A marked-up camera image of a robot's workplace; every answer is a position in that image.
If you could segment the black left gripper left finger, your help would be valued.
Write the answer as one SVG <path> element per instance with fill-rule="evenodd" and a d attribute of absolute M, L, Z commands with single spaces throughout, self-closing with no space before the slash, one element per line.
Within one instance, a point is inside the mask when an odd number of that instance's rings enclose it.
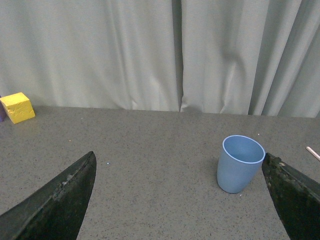
<path fill-rule="evenodd" d="M 96 179 L 93 151 L 0 216 L 2 240 L 75 240 Z"/>

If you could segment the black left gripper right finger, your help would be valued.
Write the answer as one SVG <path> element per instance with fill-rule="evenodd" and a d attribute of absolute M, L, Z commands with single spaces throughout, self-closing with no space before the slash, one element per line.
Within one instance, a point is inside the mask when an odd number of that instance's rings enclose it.
<path fill-rule="evenodd" d="M 262 163 L 276 212 L 291 240 L 320 238 L 320 184 L 270 153 Z"/>

